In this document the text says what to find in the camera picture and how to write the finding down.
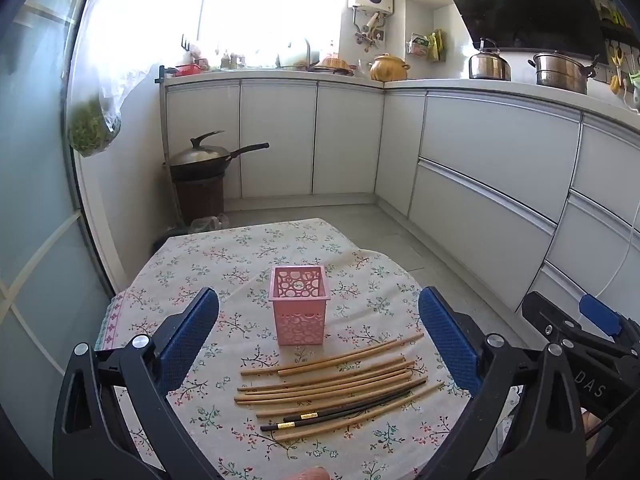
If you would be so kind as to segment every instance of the wooden chopstick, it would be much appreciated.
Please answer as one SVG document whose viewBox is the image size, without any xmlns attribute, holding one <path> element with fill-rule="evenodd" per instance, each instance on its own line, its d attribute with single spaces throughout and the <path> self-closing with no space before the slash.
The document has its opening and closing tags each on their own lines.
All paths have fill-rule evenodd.
<svg viewBox="0 0 640 480">
<path fill-rule="evenodd" d="M 306 386 L 307 384 L 316 384 L 316 383 L 324 383 L 325 381 L 331 381 L 333 379 L 342 379 L 346 377 L 352 377 L 354 375 L 364 374 L 365 372 L 370 372 L 372 370 L 378 370 L 379 368 L 384 368 L 389 365 L 394 365 L 397 363 L 401 363 L 404 361 L 404 356 L 396 356 L 391 359 L 386 359 L 384 361 L 380 361 L 378 363 L 373 363 L 371 366 L 367 366 L 364 368 L 356 368 L 355 370 L 347 370 L 344 372 L 336 372 L 335 374 L 325 375 L 323 377 L 314 377 L 308 379 L 302 379 L 300 381 L 287 381 L 285 383 L 279 384 L 264 384 L 263 386 L 242 386 L 238 388 L 239 392 L 250 392 L 256 391 L 261 392 L 265 390 L 275 390 L 282 387 L 288 386 Z"/>
<path fill-rule="evenodd" d="M 260 418 L 267 418 L 273 416 L 280 415 L 293 415 L 295 413 L 309 413 L 313 410 L 322 410 L 324 408 L 335 408 L 336 406 L 343 406 L 345 404 L 350 404 L 352 402 L 359 402 L 360 400 L 373 399 L 375 397 L 379 397 L 381 395 L 389 394 L 391 392 L 396 392 L 398 390 L 402 390 L 404 388 L 409 388 L 411 386 L 415 386 L 416 384 L 420 384 L 424 379 L 414 379 L 412 381 L 408 381 L 406 383 L 393 384 L 391 386 L 386 386 L 381 390 L 377 390 L 374 392 L 366 392 L 364 394 L 355 395 L 353 397 L 341 397 L 339 399 L 331 399 L 326 400 L 324 402 L 312 402 L 311 405 L 307 406 L 288 406 L 288 407 L 279 407 L 279 408 L 271 408 L 269 410 L 257 410 L 255 412 L 255 416 Z"/>
<path fill-rule="evenodd" d="M 302 391 L 298 390 L 295 392 L 284 392 L 279 394 L 274 394 L 272 392 L 266 392 L 265 394 L 253 394 L 253 395 L 238 395 L 234 397 L 234 400 L 238 400 L 242 402 L 243 400 L 266 400 L 266 399 L 289 399 L 290 397 L 295 396 L 309 396 L 313 394 L 323 394 L 327 392 L 339 392 L 344 390 L 345 388 L 352 388 L 354 386 L 361 386 L 363 384 L 371 384 L 381 381 L 383 379 L 388 379 L 391 377 L 396 377 L 398 375 L 402 375 L 407 373 L 408 370 L 396 370 L 393 372 L 389 372 L 388 374 L 382 374 L 378 377 L 370 377 L 368 379 L 356 380 L 358 377 L 347 379 L 350 381 L 345 384 L 334 384 L 333 386 L 324 386 L 321 388 L 316 388 L 314 386 L 300 386 Z"/>
<path fill-rule="evenodd" d="M 296 368 L 285 368 L 284 370 L 279 370 L 278 375 L 280 377 L 286 377 L 294 374 L 303 374 L 304 372 L 312 372 L 313 370 L 319 370 L 321 368 L 327 368 L 329 366 L 339 365 L 342 363 L 347 363 L 349 361 L 355 361 L 358 359 L 363 359 L 365 357 L 369 357 L 371 355 L 379 354 L 380 352 L 386 352 L 387 350 L 391 350 L 397 346 L 402 346 L 403 344 L 410 343 L 417 339 L 420 339 L 424 336 L 423 332 L 419 334 L 412 335 L 411 337 L 406 337 L 404 339 L 394 340 L 386 346 L 376 346 L 375 348 L 369 348 L 359 354 L 349 355 L 349 356 L 338 356 L 332 359 L 324 360 L 317 363 L 305 364 L 303 366 L 299 366 Z"/>
<path fill-rule="evenodd" d="M 408 402 L 412 402 L 413 400 L 417 400 L 420 397 L 433 393 L 435 390 L 439 390 L 441 386 L 442 386 L 442 383 L 438 383 L 435 386 L 431 386 L 430 388 L 425 388 L 414 394 L 411 394 L 408 397 L 403 397 L 401 399 L 395 400 L 393 402 L 390 402 L 386 406 L 380 406 L 378 408 L 375 408 L 374 410 L 371 410 L 368 413 L 363 413 L 362 415 L 354 416 L 353 418 L 344 418 L 342 420 L 336 420 L 335 422 L 318 424 L 316 426 L 313 426 L 312 428 L 306 428 L 304 430 L 283 431 L 282 434 L 280 434 L 280 432 L 277 432 L 273 436 L 273 439 L 276 442 L 286 442 L 287 440 L 294 440 L 297 438 L 307 438 L 320 433 L 326 433 L 327 431 L 340 430 L 340 428 L 344 428 L 345 426 L 350 426 L 352 424 L 364 422 L 376 416 L 382 415 L 383 413 L 390 412 L 391 410 L 399 408 L 400 406 L 407 404 Z"/>
<path fill-rule="evenodd" d="M 271 372 L 279 372 L 281 370 L 289 370 L 292 368 L 300 368 L 300 367 L 305 367 L 308 365 L 315 365 L 315 364 L 320 364 L 320 363 L 324 363 L 326 361 L 332 360 L 332 359 L 340 359 L 340 358 L 345 358 L 345 357 L 351 357 L 357 354 L 362 354 L 363 352 L 367 352 L 373 348 L 382 348 L 382 347 L 386 347 L 391 345 L 391 343 L 394 343 L 395 341 L 397 341 L 397 339 L 391 339 L 390 341 L 385 341 L 383 343 L 378 343 L 376 345 L 372 345 L 366 348 L 360 348 L 359 350 L 353 350 L 351 352 L 347 352 L 345 354 L 338 354 L 335 355 L 333 357 L 323 357 L 322 359 L 316 359 L 315 361 L 307 361 L 306 363 L 298 363 L 298 364 L 293 364 L 293 365 L 277 365 L 277 366 L 267 366 L 264 368 L 248 368 L 247 370 L 240 370 L 240 375 L 256 375 L 256 374 L 267 374 L 267 373 L 271 373 Z"/>
<path fill-rule="evenodd" d="M 281 422 L 279 424 L 267 424 L 264 426 L 260 426 L 260 431 L 277 431 L 277 430 L 286 430 L 289 428 L 300 428 L 302 426 L 311 426 L 312 424 L 320 424 L 321 422 L 326 422 L 328 420 L 334 420 L 334 418 L 341 418 L 347 415 L 351 415 L 353 413 L 363 412 L 364 410 L 370 410 L 375 406 L 379 406 L 380 404 L 384 404 L 385 402 L 391 402 L 392 400 L 397 399 L 398 397 L 402 397 L 406 395 L 411 388 L 406 388 L 404 390 L 400 390 L 398 393 L 391 394 L 388 396 L 377 397 L 368 402 L 359 402 L 360 406 L 345 406 L 340 410 L 330 410 L 331 413 L 327 413 L 325 415 L 319 415 L 318 413 L 313 413 L 301 420 L 290 420 L 289 422 Z"/>
<path fill-rule="evenodd" d="M 416 386 L 420 384 L 424 384 L 425 382 L 427 382 L 427 378 L 423 378 L 420 383 L 416 384 Z M 321 418 L 324 416 L 334 415 L 335 413 L 343 413 L 346 411 L 351 411 L 356 409 L 366 410 L 371 406 L 377 406 L 379 404 L 382 404 L 383 402 L 387 402 L 388 400 L 397 399 L 399 396 L 402 396 L 405 393 L 407 393 L 411 388 L 412 386 L 405 387 L 401 390 L 398 390 L 390 394 L 374 397 L 373 399 L 361 400 L 360 402 L 352 402 L 351 404 L 340 406 L 339 408 L 329 408 L 328 410 L 317 410 L 316 412 L 302 413 L 301 415 L 287 415 L 283 417 L 282 421 L 298 422 L 300 420 L 307 420 L 310 418 Z"/>
<path fill-rule="evenodd" d="M 245 395 L 251 395 L 251 396 L 259 396 L 259 395 L 271 395 L 271 394 L 288 394 L 291 392 L 305 392 L 308 391 L 310 388 L 326 388 L 329 386 L 336 386 L 338 384 L 350 384 L 351 386 L 354 386 L 355 381 L 363 381 L 364 379 L 370 379 L 370 378 L 380 378 L 382 379 L 383 375 L 385 374 L 389 374 L 391 372 L 395 372 L 398 370 L 403 370 L 404 368 L 409 368 L 411 366 L 415 365 L 415 361 L 406 361 L 404 363 L 400 363 L 394 366 L 389 366 L 387 368 L 380 368 L 380 370 L 374 370 L 373 372 L 369 372 L 368 374 L 361 374 L 361 375 L 356 375 L 356 376 L 352 376 L 352 377 L 347 377 L 345 379 L 336 379 L 335 381 L 325 381 L 322 383 L 315 383 L 315 384 L 307 384 L 306 386 L 295 386 L 293 388 L 280 388 L 277 390 L 268 390 L 268 391 L 262 391 L 262 392 L 247 392 L 245 393 Z"/>
<path fill-rule="evenodd" d="M 295 397 L 287 397 L 286 399 L 265 399 L 265 400 L 255 400 L 255 396 L 247 396 L 246 400 L 242 401 L 236 400 L 238 404 L 279 404 L 281 402 L 298 402 L 299 400 L 314 400 L 314 399 L 326 399 L 328 397 L 335 397 L 336 395 L 343 394 L 354 394 L 356 392 L 363 392 L 365 390 L 371 390 L 373 388 L 377 388 L 378 386 L 385 386 L 386 384 L 398 383 L 400 381 L 405 381 L 409 377 L 411 377 L 411 372 L 407 371 L 402 373 L 401 375 L 397 375 L 395 377 L 389 377 L 388 379 L 383 379 L 381 381 L 375 381 L 373 383 L 362 384 L 361 386 L 353 386 L 352 388 L 341 388 L 332 392 L 325 392 L 322 394 L 312 394 L 307 396 L 295 396 Z"/>
</svg>

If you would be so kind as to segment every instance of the plastic bag on floor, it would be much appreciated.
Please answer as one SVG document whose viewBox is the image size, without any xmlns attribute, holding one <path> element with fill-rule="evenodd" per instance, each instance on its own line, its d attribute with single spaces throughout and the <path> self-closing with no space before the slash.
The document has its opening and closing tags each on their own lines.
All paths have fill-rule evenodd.
<svg viewBox="0 0 640 480">
<path fill-rule="evenodd" d="M 220 229 L 229 229 L 229 218 L 224 213 L 220 213 L 218 216 L 196 218 L 189 226 L 189 234 L 220 231 Z"/>
</svg>

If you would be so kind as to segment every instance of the table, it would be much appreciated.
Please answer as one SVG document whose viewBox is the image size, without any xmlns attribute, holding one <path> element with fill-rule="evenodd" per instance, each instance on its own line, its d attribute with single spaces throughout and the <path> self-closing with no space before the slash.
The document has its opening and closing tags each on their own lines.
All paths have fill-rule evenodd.
<svg viewBox="0 0 640 480">
<path fill-rule="evenodd" d="M 268 286 L 271 267 L 281 264 L 326 267 L 332 296 L 322 346 L 278 346 Z M 220 315 L 184 383 L 168 400 L 227 478 L 278 480 L 315 465 L 327 469 L 333 480 L 413 478 L 468 401 L 468 392 L 455 385 L 426 335 L 324 371 L 365 367 L 402 353 L 416 360 L 414 376 L 429 377 L 427 386 L 443 381 L 441 391 L 375 420 L 281 445 L 273 433 L 260 432 L 259 425 L 268 422 L 258 421 L 253 408 L 234 403 L 238 386 L 278 382 L 268 375 L 243 378 L 240 368 L 306 362 L 424 329 L 417 313 L 420 287 L 411 275 L 384 254 L 360 250 L 321 219 L 170 238 L 112 302 L 96 348 L 124 346 L 139 333 L 151 335 L 203 286 L 219 295 Z M 159 466 L 126 392 L 118 396 L 140 454 Z M 508 406 L 516 399 L 511 395 Z"/>
</svg>

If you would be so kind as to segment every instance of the black chopstick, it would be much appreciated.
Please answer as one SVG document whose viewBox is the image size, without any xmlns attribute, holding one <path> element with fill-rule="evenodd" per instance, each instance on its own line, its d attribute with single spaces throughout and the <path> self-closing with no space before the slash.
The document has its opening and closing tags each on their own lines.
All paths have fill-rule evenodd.
<svg viewBox="0 0 640 480">
<path fill-rule="evenodd" d="M 379 404 L 384 404 L 385 402 L 389 402 L 390 400 L 395 400 L 398 397 L 404 396 L 412 388 L 419 385 L 420 383 L 413 384 L 412 386 L 399 390 L 395 393 L 376 397 L 374 399 L 363 400 L 361 402 L 354 402 L 353 404 L 348 404 L 347 406 L 343 406 L 341 408 L 321 410 L 319 412 L 307 413 L 305 415 L 289 415 L 283 419 L 284 422 L 281 422 L 279 424 L 267 424 L 264 426 L 260 426 L 260 430 L 261 431 L 286 430 L 287 428 L 298 428 L 300 426 L 309 426 L 311 424 L 317 424 L 318 422 L 324 422 L 326 420 L 332 420 L 334 418 L 341 418 L 342 416 L 347 416 L 347 415 L 351 415 L 352 413 L 368 410 L 369 408 L 373 408 L 374 406 L 377 406 Z"/>
<path fill-rule="evenodd" d="M 305 420 L 307 418 L 317 418 L 318 416 L 333 415 L 334 413 L 340 413 L 345 410 L 353 410 L 355 408 L 362 408 L 363 406 L 369 406 L 370 404 L 373 404 L 373 405 L 380 404 L 381 402 L 384 402 L 387 398 L 395 399 L 397 394 L 398 392 L 384 394 L 382 396 L 374 397 L 372 399 L 361 400 L 360 402 L 352 402 L 351 404 L 347 404 L 339 408 L 330 408 L 328 410 L 318 410 L 317 412 L 305 413 L 303 415 L 287 415 L 282 420 L 284 422 L 296 422 L 298 420 Z"/>
</svg>

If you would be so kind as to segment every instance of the blue gripper pad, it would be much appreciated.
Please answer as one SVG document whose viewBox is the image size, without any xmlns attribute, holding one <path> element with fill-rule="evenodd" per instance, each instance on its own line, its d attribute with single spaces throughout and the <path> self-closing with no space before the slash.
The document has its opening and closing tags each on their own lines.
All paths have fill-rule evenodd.
<svg viewBox="0 0 640 480">
<path fill-rule="evenodd" d="M 180 388 L 218 319 L 219 308 L 216 292 L 204 287 L 184 309 L 184 318 L 156 358 L 156 389 L 163 396 Z"/>
<path fill-rule="evenodd" d="M 478 354 L 436 288 L 427 286 L 421 291 L 418 313 L 457 386 L 474 396 L 482 385 L 478 376 Z"/>
<path fill-rule="evenodd" d="M 580 313 L 609 337 L 622 332 L 618 314 L 591 294 L 585 294 L 580 299 L 579 307 Z"/>
</svg>

